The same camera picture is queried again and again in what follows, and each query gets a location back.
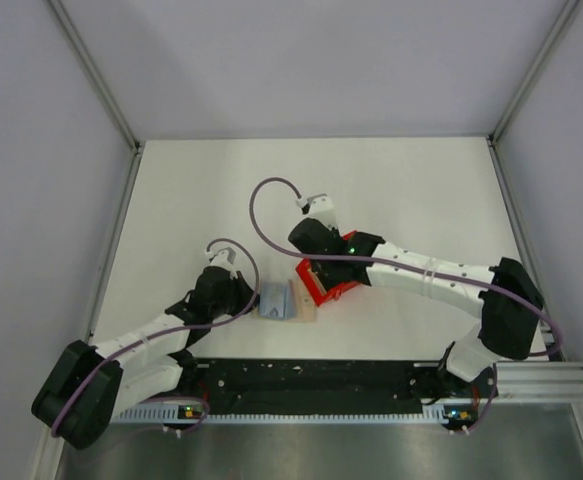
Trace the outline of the red plastic card tray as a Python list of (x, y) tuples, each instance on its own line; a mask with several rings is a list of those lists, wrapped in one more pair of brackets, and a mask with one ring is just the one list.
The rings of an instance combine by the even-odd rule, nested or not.
[[(344, 235), (339, 234), (344, 238), (348, 239), (352, 236), (357, 230), (352, 230)], [(378, 245), (378, 240), (371, 235), (371, 254), (373, 253), (375, 247)], [(316, 306), (321, 306), (326, 302), (337, 300), (342, 294), (345, 292), (357, 287), (358, 283), (345, 283), (336, 286), (330, 290), (325, 290), (322, 285), (320, 284), (317, 276), (311, 271), (311, 259), (304, 257), (296, 266), (295, 270), (298, 274), (301, 282), (305, 285), (306, 289), (308, 290), (309, 294), (313, 298), (313, 301)]]

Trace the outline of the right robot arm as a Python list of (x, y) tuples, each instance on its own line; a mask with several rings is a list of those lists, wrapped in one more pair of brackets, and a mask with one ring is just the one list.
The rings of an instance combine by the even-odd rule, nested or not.
[(456, 307), (478, 323), (452, 342), (437, 380), (447, 394), (469, 389), (483, 370), (500, 360), (522, 361), (532, 353), (542, 296), (523, 265), (508, 257), (495, 266), (454, 263), (400, 249), (384, 238), (353, 232), (342, 236), (315, 219), (302, 220), (289, 234), (310, 260), (325, 287), (359, 283), (417, 294)]

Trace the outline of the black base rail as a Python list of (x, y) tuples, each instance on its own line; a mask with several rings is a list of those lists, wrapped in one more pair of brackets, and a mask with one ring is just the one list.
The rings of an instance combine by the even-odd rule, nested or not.
[(437, 363), (388, 360), (193, 358), (175, 392), (212, 414), (416, 413), (433, 401), (487, 399), (492, 370), (465, 382)]

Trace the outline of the light blue credit card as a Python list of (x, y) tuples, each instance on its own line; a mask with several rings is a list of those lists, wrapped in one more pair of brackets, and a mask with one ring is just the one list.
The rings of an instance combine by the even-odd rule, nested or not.
[(266, 319), (284, 320), (286, 318), (287, 285), (265, 282), (262, 285), (259, 315)]

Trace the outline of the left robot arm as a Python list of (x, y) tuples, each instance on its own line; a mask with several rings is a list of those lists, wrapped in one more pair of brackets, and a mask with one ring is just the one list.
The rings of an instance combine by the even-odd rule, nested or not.
[(53, 437), (83, 450), (142, 401), (168, 391), (191, 394), (198, 374), (176, 355), (250, 312), (259, 293), (239, 271), (205, 268), (193, 289), (144, 326), (95, 345), (70, 343), (34, 398), (32, 415)]

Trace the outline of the grey credit card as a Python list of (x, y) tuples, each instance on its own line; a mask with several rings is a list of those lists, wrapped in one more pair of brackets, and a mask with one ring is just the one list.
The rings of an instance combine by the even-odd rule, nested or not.
[(289, 280), (285, 285), (284, 294), (284, 319), (290, 320), (296, 315), (296, 300), (293, 281)]

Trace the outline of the beige card holder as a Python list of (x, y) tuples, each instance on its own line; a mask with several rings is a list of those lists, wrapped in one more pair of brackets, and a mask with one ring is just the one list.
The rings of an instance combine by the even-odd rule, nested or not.
[(308, 290), (306, 289), (305, 285), (298, 279), (294, 279), (294, 293), (295, 293), (295, 300), (296, 300), (296, 315), (294, 318), (290, 320), (273, 320), (273, 319), (266, 319), (259, 315), (259, 306), (253, 310), (250, 314), (251, 318), (259, 319), (259, 320), (268, 320), (268, 321), (275, 321), (275, 322), (286, 322), (286, 323), (312, 323), (315, 321), (316, 318), (316, 305), (313, 301), (313, 298), (309, 294)]

